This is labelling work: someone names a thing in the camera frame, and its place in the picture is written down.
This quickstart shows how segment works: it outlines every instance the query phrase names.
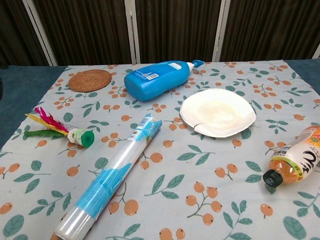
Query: paper plate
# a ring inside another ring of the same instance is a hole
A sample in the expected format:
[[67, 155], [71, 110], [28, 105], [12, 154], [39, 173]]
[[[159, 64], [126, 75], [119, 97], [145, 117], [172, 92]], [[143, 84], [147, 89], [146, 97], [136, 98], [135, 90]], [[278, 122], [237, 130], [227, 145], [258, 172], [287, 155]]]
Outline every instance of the paper plate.
[[248, 128], [256, 114], [238, 94], [211, 88], [188, 97], [180, 115], [194, 131], [215, 138], [226, 138]]

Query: blue packaging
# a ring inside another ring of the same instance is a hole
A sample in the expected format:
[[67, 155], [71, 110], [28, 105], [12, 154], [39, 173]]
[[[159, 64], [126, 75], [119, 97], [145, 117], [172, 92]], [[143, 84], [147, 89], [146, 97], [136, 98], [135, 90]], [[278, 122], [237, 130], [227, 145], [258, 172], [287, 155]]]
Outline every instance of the blue packaging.
[[193, 67], [204, 61], [165, 61], [132, 71], [124, 78], [128, 92], [140, 101], [153, 99], [167, 90], [185, 83]]

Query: woven coaster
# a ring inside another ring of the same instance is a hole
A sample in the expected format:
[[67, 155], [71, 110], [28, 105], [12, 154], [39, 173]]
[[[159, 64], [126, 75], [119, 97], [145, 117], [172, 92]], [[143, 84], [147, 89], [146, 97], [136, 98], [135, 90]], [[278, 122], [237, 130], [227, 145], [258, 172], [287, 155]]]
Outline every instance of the woven coaster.
[[111, 82], [111, 74], [105, 70], [93, 69], [78, 72], [70, 78], [68, 86], [75, 92], [92, 92], [104, 88]]

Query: green feather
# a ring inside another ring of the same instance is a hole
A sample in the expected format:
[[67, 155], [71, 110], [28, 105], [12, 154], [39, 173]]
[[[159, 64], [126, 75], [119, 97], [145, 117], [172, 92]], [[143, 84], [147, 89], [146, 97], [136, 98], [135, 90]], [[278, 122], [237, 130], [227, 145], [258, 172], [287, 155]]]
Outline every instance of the green feather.
[[64, 135], [54, 130], [25, 131], [24, 135], [28, 137], [63, 137]]

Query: yellow feather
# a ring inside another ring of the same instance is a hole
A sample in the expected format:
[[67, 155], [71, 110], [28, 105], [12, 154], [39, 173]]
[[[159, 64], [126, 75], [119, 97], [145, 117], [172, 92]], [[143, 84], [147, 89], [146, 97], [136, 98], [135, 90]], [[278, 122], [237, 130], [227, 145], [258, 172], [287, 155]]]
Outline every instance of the yellow feather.
[[54, 131], [56, 131], [56, 132], [58, 132], [58, 133], [61, 133], [61, 134], [65, 135], [65, 136], [68, 135], [68, 133], [67, 133], [66, 131], [62, 131], [62, 130], [60, 130], [60, 129], [57, 129], [55, 126], [52, 126], [51, 124], [46, 123], [46, 122], [45, 122], [42, 118], [40, 118], [40, 117], [36, 117], [35, 115], [31, 115], [31, 114], [28, 114], [28, 113], [26, 113], [25, 115], [26, 115], [28, 118], [31, 118], [31, 119], [34, 120], [35, 122], [40, 123], [40, 124], [46, 126], [46, 127], [49, 128], [49, 129], [52, 129], [52, 130], [54, 130]]

